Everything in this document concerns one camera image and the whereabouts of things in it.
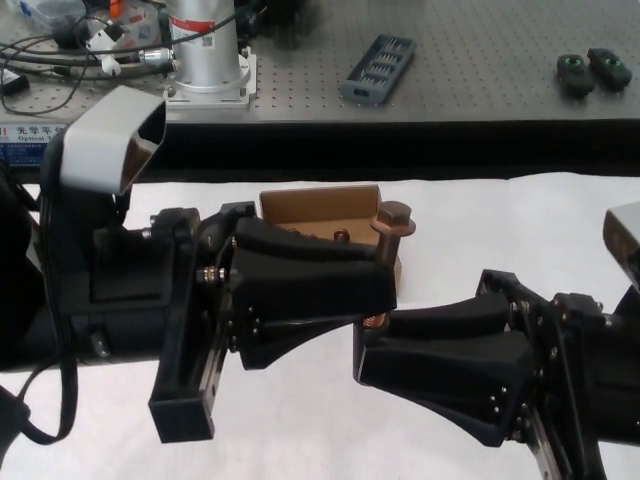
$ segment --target white table surface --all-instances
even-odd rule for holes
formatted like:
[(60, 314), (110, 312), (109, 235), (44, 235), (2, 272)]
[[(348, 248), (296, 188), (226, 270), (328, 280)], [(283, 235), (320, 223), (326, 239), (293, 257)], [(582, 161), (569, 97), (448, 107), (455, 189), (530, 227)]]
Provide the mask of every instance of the white table surface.
[[(156, 184), (134, 187), (127, 226), (148, 226), (166, 207), (258, 200), (294, 184)], [(515, 272), (549, 298), (580, 292), (615, 308), (629, 282), (602, 241), (607, 208), (640, 200), (640, 179), (550, 174), (511, 181), (382, 183), (384, 199), (413, 207), (416, 234), (403, 240), (401, 306), (435, 306), (474, 294), (484, 268)], [(297, 348), (265, 371), (228, 355), (213, 410), (216, 438), (162, 445), (147, 401), (156, 362), (80, 370), (76, 426), (40, 447), (20, 437), (2, 479), (464, 479), (538, 480), (522, 445), (485, 448), (458, 427), (351, 376), (351, 328)], [(0, 375), (17, 391), (23, 374)], [(37, 425), (57, 430), (59, 375), (27, 397)], [(601, 444), (610, 480), (637, 479), (640, 449)]]

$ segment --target hex bolt head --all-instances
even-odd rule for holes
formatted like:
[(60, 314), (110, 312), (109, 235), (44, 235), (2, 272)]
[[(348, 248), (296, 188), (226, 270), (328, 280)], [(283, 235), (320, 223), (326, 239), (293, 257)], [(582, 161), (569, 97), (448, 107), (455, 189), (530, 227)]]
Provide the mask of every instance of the hex bolt head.
[(377, 232), (398, 237), (406, 237), (416, 231), (416, 224), (411, 220), (411, 207), (401, 202), (382, 202), (370, 223)]

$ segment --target cardboard box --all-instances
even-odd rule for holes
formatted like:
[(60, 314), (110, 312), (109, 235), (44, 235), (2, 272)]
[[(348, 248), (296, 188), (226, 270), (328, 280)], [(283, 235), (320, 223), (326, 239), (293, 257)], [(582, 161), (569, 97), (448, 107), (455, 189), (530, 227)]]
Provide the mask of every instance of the cardboard box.
[[(369, 225), (381, 202), (377, 185), (311, 188), (262, 192), (260, 204), (265, 222), (303, 235), (333, 240), (336, 230), (349, 231), (351, 243), (377, 245), (379, 234)], [(402, 264), (395, 265), (396, 290)]]

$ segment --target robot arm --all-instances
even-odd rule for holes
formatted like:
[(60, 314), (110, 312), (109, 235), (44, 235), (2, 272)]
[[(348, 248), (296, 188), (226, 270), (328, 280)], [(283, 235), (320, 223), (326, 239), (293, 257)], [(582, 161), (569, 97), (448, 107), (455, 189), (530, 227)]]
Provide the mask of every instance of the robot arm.
[[(127, 230), (130, 184), (162, 141), (164, 104), (122, 88), (47, 152), (38, 242), (44, 279), (25, 260), (36, 231), (30, 217), (0, 184), (0, 221), (12, 225), (0, 237), (0, 275), (16, 292), (1, 299), (0, 371), (42, 369), (51, 358), (66, 368), (159, 359), (149, 408), (160, 439), (210, 439), (227, 351), (239, 353), (246, 369), (263, 369), (352, 324), (358, 382), (423, 405), (486, 446), (528, 444), (545, 479), (604, 479), (597, 442), (640, 440), (635, 286), (604, 314), (591, 297), (547, 301), (515, 275), (487, 270), (474, 298), (394, 311), (390, 259), (414, 228), (402, 208), (385, 210), (389, 222), (377, 228), (394, 238), (382, 235), (378, 248), (267, 225), (252, 202), (202, 220), (195, 209), (163, 210), (149, 228)], [(93, 137), (94, 154), (87, 139), (105, 128), (115, 105), (137, 105), (137, 116)], [(86, 168), (98, 157), (99, 168)], [(605, 221), (605, 242), (634, 285), (638, 210), (614, 209)], [(46, 305), (52, 279), (58, 294)], [(0, 458), (30, 431), (22, 400), (0, 390)]]

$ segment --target screw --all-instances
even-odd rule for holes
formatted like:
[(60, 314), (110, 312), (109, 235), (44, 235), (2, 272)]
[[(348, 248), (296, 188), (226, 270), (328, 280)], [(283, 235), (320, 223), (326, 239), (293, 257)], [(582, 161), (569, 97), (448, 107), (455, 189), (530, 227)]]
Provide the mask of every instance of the screw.
[(346, 228), (341, 228), (340, 230), (336, 230), (333, 233), (333, 239), (336, 242), (349, 243), (351, 240), (351, 235), (349, 235), (349, 230)]
[[(380, 234), (376, 260), (382, 265), (393, 267), (398, 257), (400, 239), (416, 231), (416, 224), (411, 220), (411, 207), (400, 202), (382, 202), (369, 224)], [(364, 324), (368, 328), (380, 328), (386, 321), (387, 315), (381, 314), (373, 319), (366, 319)]]

